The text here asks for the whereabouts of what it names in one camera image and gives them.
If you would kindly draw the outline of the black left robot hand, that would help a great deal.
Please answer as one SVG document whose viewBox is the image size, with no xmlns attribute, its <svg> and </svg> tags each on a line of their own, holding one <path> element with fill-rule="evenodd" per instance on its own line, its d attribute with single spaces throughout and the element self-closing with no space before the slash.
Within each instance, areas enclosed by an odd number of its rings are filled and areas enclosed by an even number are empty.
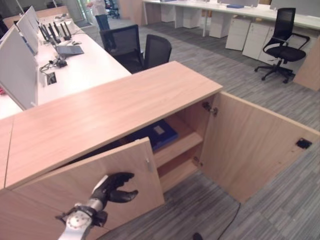
<svg viewBox="0 0 320 240">
<path fill-rule="evenodd" d="M 131 172 L 118 172 L 108 175 L 102 183 L 93 190 L 92 198 L 99 199 L 104 205 L 107 202 L 113 203 L 128 203 L 132 201 L 139 193 L 138 190 L 131 192 L 118 190 L 123 187 L 125 183 L 129 182 L 135 176 Z"/>
</svg>

